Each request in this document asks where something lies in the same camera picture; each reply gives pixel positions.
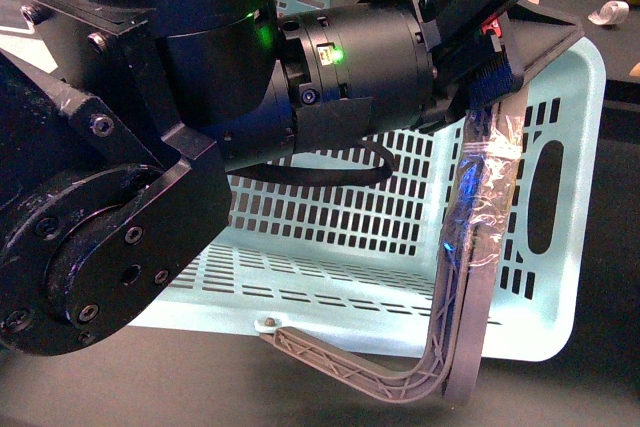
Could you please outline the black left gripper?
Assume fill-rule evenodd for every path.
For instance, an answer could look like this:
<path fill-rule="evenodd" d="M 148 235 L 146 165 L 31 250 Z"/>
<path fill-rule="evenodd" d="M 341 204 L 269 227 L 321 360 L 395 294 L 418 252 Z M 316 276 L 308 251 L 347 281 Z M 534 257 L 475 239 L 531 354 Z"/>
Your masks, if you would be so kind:
<path fill-rule="evenodd" d="M 432 71 L 419 75 L 407 106 L 373 108 L 384 131 L 432 132 L 519 92 L 583 35 L 576 20 L 527 0 L 330 0 L 376 11 L 396 7 L 418 30 Z"/>

